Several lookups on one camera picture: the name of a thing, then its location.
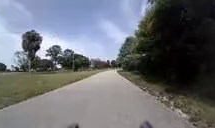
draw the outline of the utility pole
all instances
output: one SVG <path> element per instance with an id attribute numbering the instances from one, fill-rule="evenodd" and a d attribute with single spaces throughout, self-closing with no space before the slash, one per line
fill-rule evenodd
<path id="1" fill-rule="evenodd" d="M 72 65 L 72 69 L 74 71 L 74 52 L 73 52 L 73 65 Z"/>

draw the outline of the lawn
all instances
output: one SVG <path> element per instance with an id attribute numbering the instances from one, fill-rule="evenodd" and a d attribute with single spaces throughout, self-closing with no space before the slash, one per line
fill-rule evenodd
<path id="1" fill-rule="evenodd" d="M 150 80 L 137 72 L 119 71 L 120 75 L 154 95 L 167 106 L 179 108 L 189 116 L 189 120 L 199 128 L 215 128 L 215 102 L 189 92 L 168 91 L 170 86 L 158 80 Z"/>
<path id="2" fill-rule="evenodd" d="M 63 87 L 101 70 L 64 73 L 0 73 L 0 109 Z"/>

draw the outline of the tree trunk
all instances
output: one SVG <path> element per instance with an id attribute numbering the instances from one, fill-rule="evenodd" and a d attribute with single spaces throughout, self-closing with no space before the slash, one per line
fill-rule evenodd
<path id="1" fill-rule="evenodd" d="M 31 60 L 28 60 L 28 72 L 31 72 Z"/>

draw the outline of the road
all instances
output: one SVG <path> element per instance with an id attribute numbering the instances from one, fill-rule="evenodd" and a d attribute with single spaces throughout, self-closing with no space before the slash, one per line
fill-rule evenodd
<path id="1" fill-rule="evenodd" d="M 106 71 L 0 110 L 0 128 L 194 128 L 116 71 Z"/>

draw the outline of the treeline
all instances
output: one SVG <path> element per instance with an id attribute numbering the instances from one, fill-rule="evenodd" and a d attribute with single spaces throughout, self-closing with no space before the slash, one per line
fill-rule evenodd
<path id="1" fill-rule="evenodd" d="M 59 45 L 53 45 L 46 50 L 46 56 L 50 59 L 41 59 L 36 52 L 40 49 L 42 36 L 35 30 L 28 31 L 22 36 L 22 51 L 16 51 L 12 70 L 0 63 L 0 72 L 31 72 L 31 71 L 57 71 L 57 70 L 87 70 L 116 67 L 116 61 L 102 61 L 100 59 L 89 59 L 71 49 L 62 49 Z"/>
<path id="2" fill-rule="evenodd" d="M 191 83 L 215 73 L 215 0 L 149 0 L 118 63 L 147 77 Z"/>

